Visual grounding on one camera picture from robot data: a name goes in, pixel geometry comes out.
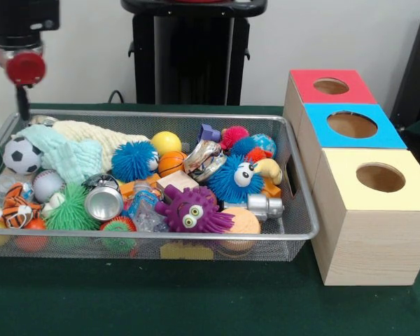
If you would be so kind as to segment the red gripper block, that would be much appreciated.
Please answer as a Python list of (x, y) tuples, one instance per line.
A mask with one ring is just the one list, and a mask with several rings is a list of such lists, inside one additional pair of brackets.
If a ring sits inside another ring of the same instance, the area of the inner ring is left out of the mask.
[(46, 63), (43, 59), (44, 46), (30, 49), (5, 50), (0, 48), (0, 67), (13, 82), (16, 91), (17, 110), (23, 121), (29, 121), (29, 100), (27, 91), (22, 85), (35, 85), (46, 74)]

